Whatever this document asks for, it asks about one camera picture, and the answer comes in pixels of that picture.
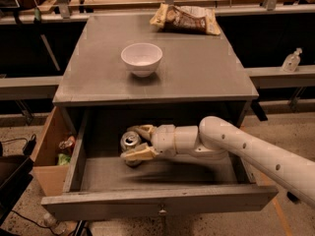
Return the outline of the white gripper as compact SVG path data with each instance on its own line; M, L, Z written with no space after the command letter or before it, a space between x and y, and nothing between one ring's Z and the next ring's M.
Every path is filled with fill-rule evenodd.
M136 132L143 139L151 140L152 147L147 143L140 144L121 153L120 157L126 161L152 160L158 155L175 156L175 126L161 125L136 125L129 127L127 131Z

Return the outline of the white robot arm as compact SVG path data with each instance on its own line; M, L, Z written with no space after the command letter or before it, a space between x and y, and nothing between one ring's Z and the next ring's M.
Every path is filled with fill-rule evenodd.
M121 142L126 161L145 161L159 157L189 154L216 159L231 152L308 205L315 206L315 162L274 146L236 128L229 122L208 116L197 126L132 126Z

